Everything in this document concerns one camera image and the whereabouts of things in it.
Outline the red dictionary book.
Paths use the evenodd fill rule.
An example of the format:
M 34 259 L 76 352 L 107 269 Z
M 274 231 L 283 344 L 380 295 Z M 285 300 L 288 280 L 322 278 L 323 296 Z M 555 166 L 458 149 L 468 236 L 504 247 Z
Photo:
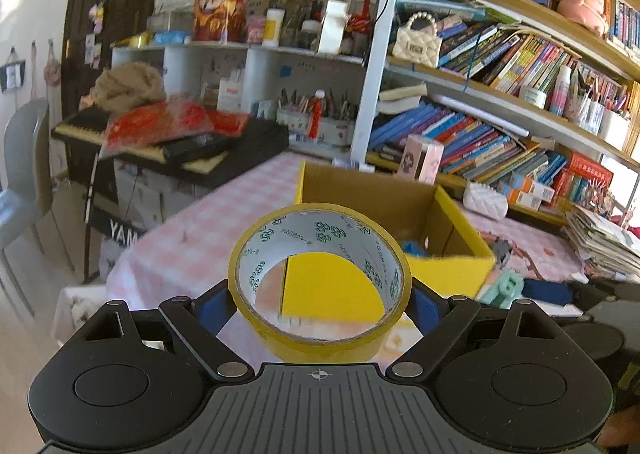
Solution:
M 574 175 L 585 178 L 601 187 L 608 188 L 611 185 L 614 174 L 601 164 L 577 152 L 570 152 L 567 159 L 567 168 Z

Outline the white quilted pouch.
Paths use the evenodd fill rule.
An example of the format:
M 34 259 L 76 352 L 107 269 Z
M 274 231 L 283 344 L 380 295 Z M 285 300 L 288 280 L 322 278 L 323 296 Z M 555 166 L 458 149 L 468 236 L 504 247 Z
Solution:
M 462 203 L 468 211 L 495 221 L 505 219 L 509 211 L 506 197 L 482 183 L 469 182 L 464 190 Z

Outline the orange white box lower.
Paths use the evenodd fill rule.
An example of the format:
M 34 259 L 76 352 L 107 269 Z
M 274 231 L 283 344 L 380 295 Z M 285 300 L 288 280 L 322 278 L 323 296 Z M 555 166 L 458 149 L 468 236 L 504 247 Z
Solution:
M 532 211 L 538 211 L 541 205 L 541 199 L 533 196 L 533 194 L 524 192 L 519 189 L 514 189 L 510 185 L 503 185 L 499 192 L 506 198 L 510 204 L 518 205 L 531 209 Z

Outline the black electronic keyboard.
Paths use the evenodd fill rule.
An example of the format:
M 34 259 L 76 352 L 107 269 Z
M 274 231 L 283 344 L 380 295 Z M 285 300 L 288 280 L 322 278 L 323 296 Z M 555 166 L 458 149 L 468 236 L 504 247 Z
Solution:
M 51 137 L 93 159 L 105 142 L 107 114 L 99 108 L 78 112 L 51 130 Z M 288 129 L 251 116 L 239 135 L 202 133 L 151 147 L 117 151 L 115 159 L 182 182 L 215 190 L 288 148 Z

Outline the blue object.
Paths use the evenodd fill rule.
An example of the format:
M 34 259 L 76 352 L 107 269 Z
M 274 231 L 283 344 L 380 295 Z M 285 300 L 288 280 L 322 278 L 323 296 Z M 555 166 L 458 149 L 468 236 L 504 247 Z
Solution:
M 428 252 L 417 241 L 405 241 L 401 243 L 401 248 L 406 255 L 416 256 L 416 257 L 427 257 Z

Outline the pink cartoon cylinder cup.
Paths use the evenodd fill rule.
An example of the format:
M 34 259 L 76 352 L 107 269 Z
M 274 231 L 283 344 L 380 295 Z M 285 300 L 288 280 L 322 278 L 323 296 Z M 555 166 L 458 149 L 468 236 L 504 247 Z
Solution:
M 396 175 L 434 185 L 444 145 L 423 135 L 409 135 Z

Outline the white pen holder box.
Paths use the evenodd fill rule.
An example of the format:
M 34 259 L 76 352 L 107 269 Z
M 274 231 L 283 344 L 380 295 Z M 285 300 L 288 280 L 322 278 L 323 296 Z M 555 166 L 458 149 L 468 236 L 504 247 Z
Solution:
M 612 110 L 605 110 L 598 136 L 618 151 L 625 145 L 629 129 L 629 119 Z

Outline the yellow tape roll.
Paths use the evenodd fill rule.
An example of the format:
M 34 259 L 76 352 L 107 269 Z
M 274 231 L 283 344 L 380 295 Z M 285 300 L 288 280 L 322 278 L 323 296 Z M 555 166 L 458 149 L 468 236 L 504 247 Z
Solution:
M 255 222 L 235 244 L 228 286 L 265 346 L 293 363 L 372 359 L 407 308 L 405 253 L 350 208 L 295 204 Z

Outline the grey chair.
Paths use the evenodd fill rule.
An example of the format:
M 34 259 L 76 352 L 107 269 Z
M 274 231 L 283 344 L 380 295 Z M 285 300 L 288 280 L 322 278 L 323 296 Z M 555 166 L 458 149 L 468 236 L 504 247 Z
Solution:
M 1 191 L 1 248 L 26 230 L 38 237 L 37 223 L 53 216 L 49 103 L 40 98 L 17 109 L 3 138 L 8 185 Z

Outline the orange white box upper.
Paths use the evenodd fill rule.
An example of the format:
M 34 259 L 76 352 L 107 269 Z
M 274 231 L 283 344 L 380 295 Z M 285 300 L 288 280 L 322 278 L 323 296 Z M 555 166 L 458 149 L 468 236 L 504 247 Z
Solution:
M 555 191 L 548 185 L 544 185 L 523 175 L 512 174 L 510 177 L 510 185 L 512 185 L 514 189 L 528 193 L 543 202 L 551 202 L 555 195 Z

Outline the cream quilted pearl handbag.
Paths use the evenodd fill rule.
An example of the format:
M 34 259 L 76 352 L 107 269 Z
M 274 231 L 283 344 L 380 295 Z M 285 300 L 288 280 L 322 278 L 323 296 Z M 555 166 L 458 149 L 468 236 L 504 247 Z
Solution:
M 427 21 L 428 30 L 413 29 L 416 20 Z M 436 69 L 440 48 L 442 39 L 437 34 L 434 17 L 426 11 L 419 11 L 413 14 L 405 25 L 398 28 L 392 55 L 397 59 Z

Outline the pink plush on shelf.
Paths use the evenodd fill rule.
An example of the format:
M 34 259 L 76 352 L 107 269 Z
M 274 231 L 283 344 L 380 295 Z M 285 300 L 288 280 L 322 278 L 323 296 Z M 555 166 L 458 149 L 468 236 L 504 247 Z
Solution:
M 599 37 L 608 32 L 604 16 L 604 0 L 559 0 L 556 11 Z

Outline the white milk carton box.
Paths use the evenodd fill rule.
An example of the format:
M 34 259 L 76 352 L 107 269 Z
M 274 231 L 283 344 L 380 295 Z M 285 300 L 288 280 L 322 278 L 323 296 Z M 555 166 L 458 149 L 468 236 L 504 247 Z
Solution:
M 344 0 L 328 0 L 317 48 L 319 54 L 337 55 L 340 52 L 347 20 L 348 3 Z

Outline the red packaged decorations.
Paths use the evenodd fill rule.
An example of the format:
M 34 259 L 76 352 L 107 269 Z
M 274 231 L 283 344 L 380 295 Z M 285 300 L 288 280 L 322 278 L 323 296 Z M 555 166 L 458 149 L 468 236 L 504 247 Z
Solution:
M 208 110 L 200 103 L 184 100 L 147 104 L 108 122 L 100 155 L 150 148 L 204 133 L 239 137 L 251 117 L 247 113 Z

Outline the yellow cardboard box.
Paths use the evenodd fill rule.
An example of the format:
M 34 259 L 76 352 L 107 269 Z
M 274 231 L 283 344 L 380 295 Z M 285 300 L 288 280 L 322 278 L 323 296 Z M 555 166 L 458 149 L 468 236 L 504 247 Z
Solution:
M 401 245 L 417 241 L 427 257 L 408 256 L 412 275 L 442 297 L 475 297 L 494 269 L 489 246 L 443 188 L 385 174 L 306 162 L 298 203 L 329 203 L 377 222 Z M 372 323 L 383 314 L 378 293 L 340 257 L 305 254 L 288 261 L 281 312 L 287 317 Z

